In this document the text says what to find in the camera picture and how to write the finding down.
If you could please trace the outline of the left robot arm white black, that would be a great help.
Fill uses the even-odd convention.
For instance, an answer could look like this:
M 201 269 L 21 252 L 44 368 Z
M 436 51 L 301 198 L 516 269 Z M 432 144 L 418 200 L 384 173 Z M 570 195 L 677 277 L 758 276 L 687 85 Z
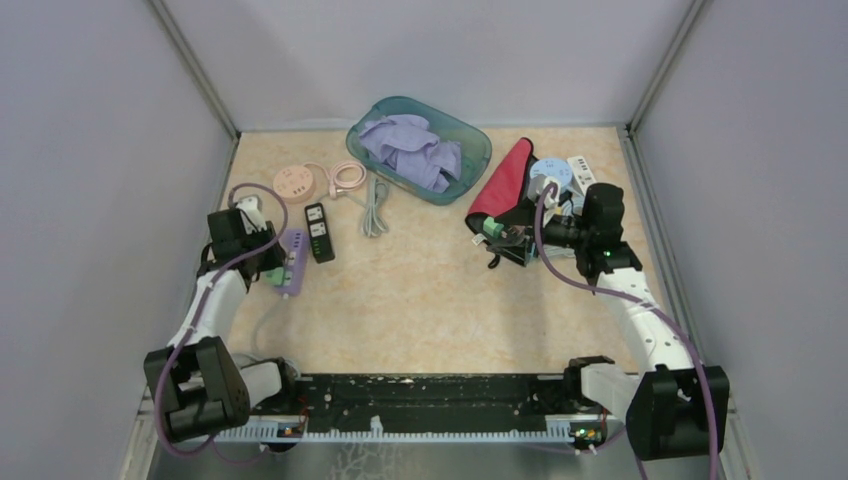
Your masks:
M 208 215 L 195 296 L 169 343 L 148 353 L 143 370 L 167 445 L 244 425 L 263 402 L 277 414 L 300 399 L 281 360 L 236 364 L 224 339 L 259 277 L 282 266 L 285 252 L 272 223 L 244 202 Z

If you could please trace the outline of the purple power strip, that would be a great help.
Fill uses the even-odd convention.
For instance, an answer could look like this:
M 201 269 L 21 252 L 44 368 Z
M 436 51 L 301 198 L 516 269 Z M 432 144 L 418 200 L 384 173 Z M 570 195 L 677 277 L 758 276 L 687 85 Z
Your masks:
M 273 288 L 281 296 L 295 297 L 300 294 L 305 280 L 310 257 L 309 237 L 305 230 L 293 228 L 283 233 L 280 244 L 286 254 L 285 280 L 281 286 Z

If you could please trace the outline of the white power strip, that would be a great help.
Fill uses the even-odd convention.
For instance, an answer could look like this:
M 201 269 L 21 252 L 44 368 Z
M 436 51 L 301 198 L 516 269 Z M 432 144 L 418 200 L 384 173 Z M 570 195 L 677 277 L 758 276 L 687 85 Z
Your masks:
M 566 159 L 572 173 L 572 184 L 574 188 L 585 195 L 588 188 L 597 182 L 597 179 L 591 170 L 588 161 L 584 156 L 573 156 Z

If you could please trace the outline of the pink round power socket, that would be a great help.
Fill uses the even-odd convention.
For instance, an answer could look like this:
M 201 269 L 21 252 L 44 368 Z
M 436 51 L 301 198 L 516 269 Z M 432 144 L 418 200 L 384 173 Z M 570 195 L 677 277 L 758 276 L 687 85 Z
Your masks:
M 300 204 L 315 193 L 315 175 L 304 165 L 287 166 L 274 176 L 272 188 L 286 203 Z

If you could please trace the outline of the blue round power socket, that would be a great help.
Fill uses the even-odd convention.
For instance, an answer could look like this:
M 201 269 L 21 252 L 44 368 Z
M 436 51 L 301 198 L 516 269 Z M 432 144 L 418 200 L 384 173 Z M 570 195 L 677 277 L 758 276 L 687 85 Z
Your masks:
M 559 184 L 559 193 L 566 192 L 574 178 L 574 172 L 570 164 L 561 158 L 549 157 L 535 161 L 529 170 L 529 180 L 541 185 L 536 177 L 552 177 Z

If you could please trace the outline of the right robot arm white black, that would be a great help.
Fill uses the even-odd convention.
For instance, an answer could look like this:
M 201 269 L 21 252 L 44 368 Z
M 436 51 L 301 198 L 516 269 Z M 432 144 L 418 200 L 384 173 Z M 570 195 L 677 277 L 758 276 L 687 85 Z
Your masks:
M 634 250 L 623 239 L 624 192 L 608 183 L 588 187 L 580 213 L 559 210 L 567 202 L 562 186 L 537 177 L 512 209 L 489 216 L 483 233 L 492 247 L 532 243 L 545 265 L 546 249 L 572 250 L 582 280 L 568 285 L 598 295 L 625 337 L 638 366 L 631 377 L 610 360 L 571 362 L 573 378 L 563 398 L 576 412 L 596 404 L 623 420 L 640 460 L 707 455 L 717 459 L 724 446 L 729 379 L 719 366 L 707 366 L 692 341 L 654 299 Z

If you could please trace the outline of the black power strip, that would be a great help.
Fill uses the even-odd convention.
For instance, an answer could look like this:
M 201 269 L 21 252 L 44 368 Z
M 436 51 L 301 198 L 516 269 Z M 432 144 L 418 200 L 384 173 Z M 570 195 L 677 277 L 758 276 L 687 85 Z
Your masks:
M 336 258 L 332 244 L 328 217 L 324 205 L 320 202 L 304 207 L 310 249 L 318 264 L 330 262 Z

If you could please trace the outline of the green plug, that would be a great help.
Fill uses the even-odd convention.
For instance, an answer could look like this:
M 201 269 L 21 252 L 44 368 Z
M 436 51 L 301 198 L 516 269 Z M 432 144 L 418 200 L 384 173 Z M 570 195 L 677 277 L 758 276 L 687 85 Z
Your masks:
M 483 232 L 489 238 L 499 238 L 503 232 L 504 225 L 494 217 L 488 216 L 483 221 Z
M 277 267 L 264 273 L 265 281 L 274 287 L 281 286 L 285 280 L 285 268 Z

